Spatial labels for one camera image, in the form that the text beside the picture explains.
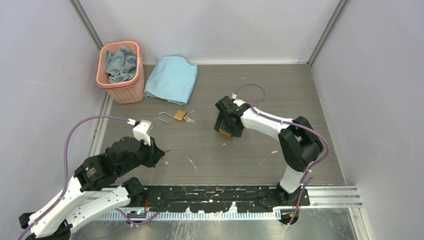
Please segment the brass padlock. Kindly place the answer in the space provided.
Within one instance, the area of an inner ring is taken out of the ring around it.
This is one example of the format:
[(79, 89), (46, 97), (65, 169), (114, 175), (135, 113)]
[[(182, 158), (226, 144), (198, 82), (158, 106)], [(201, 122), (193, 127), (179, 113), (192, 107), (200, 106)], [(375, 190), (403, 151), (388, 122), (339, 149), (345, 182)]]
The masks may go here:
[(226, 131), (224, 131), (224, 130), (222, 130), (222, 129), (220, 129), (220, 130), (218, 131), (218, 134), (219, 134), (221, 137), (226, 138), (226, 139), (230, 139), (230, 138), (232, 138), (232, 137), (233, 137), (230, 133), (228, 133), (228, 132), (226, 132)]
[(185, 117), (186, 117), (186, 115), (187, 115), (187, 112), (186, 112), (186, 111), (184, 111), (184, 110), (181, 110), (181, 109), (177, 110), (177, 111), (176, 111), (176, 113), (174, 113), (174, 114), (170, 114), (170, 113), (167, 113), (167, 112), (160, 112), (160, 113), (158, 114), (157, 118), (158, 118), (160, 121), (164, 122), (164, 123), (170, 124), (171, 122), (170, 122), (170, 121), (165, 120), (165, 119), (162, 117), (162, 115), (164, 115), (164, 116), (168, 116), (168, 117), (172, 117), (174, 120), (177, 120), (177, 121), (182, 122), (182, 121), (185, 119)]

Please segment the small silver key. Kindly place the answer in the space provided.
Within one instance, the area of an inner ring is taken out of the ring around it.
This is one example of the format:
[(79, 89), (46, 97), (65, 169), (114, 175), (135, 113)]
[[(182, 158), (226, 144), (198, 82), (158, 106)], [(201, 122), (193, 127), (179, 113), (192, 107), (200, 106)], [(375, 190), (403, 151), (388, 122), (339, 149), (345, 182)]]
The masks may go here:
[(183, 118), (183, 120), (184, 120), (185, 122), (187, 122), (187, 123), (194, 123), (194, 122), (195, 122), (195, 120), (193, 120), (193, 119), (189, 118), (188, 116), (185, 116), (185, 117)]

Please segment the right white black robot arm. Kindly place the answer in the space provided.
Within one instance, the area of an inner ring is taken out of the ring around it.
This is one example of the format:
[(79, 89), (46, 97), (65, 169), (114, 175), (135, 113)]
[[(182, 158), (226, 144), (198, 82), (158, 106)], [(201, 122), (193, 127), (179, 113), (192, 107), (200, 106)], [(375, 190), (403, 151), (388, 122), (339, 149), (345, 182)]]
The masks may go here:
[(221, 135), (239, 138), (245, 129), (250, 129), (279, 142), (286, 169), (277, 184), (277, 198), (281, 204), (291, 205), (312, 166), (324, 159), (321, 153), (329, 151), (328, 141), (305, 117), (278, 117), (237, 99), (235, 94), (223, 97), (215, 107), (218, 116), (214, 130)]

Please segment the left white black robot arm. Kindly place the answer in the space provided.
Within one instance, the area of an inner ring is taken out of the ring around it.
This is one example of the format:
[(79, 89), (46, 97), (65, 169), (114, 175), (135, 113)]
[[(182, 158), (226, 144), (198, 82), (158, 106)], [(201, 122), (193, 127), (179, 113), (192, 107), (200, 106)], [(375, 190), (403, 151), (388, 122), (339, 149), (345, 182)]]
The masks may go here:
[(19, 217), (24, 230), (19, 239), (28, 234), (28, 240), (68, 240), (83, 222), (112, 209), (143, 205), (146, 191), (136, 177), (103, 198), (85, 205), (82, 202), (139, 166), (154, 168), (165, 154), (153, 137), (145, 142), (126, 136), (106, 148), (104, 153), (88, 157), (54, 199), (40, 210)]

